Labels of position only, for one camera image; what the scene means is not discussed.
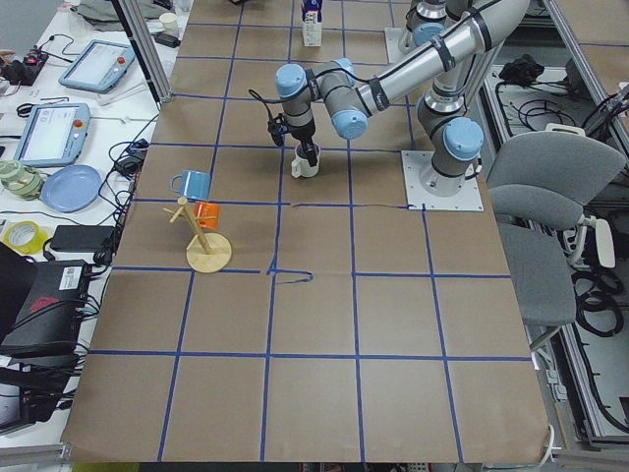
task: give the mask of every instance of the chair backrest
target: chair backrest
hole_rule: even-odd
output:
[[[502,146],[487,186],[497,213],[566,229],[625,163],[619,151],[591,138],[525,133]]]

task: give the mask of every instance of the milk carton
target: milk carton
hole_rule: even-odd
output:
[[[302,0],[305,46],[321,46],[321,7],[323,0]]]

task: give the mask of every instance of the gray office chair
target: gray office chair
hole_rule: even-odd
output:
[[[586,226],[596,226],[598,245],[606,251],[600,258],[613,266],[611,236],[604,231],[608,225],[586,218],[583,206],[625,162],[617,150],[585,136],[552,131],[516,136],[502,146],[487,175],[493,210],[498,220],[508,215],[556,230],[578,227],[577,253],[583,250]],[[556,237],[539,231],[503,222],[498,229],[524,324],[546,327],[531,343],[533,351],[575,320],[568,262],[580,254],[566,259]]]

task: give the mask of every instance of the yellow tape roll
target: yellow tape roll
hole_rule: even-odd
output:
[[[4,234],[4,244],[22,254],[38,253],[48,239],[46,232],[32,221],[22,221],[9,226]]]

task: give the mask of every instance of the chair armrest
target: chair armrest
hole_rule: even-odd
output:
[[[581,259],[583,249],[585,248],[586,232],[589,227],[595,230],[599,264],[603,267],[614,267],[616,265],[616,257],[613,250],[613,239],[611,237],[609,223],[604,219],[594,218],[593,216],[589,218],[585,216],[581,217],[577,225],[576,248],[568,257],[568,263],[573,266]]]

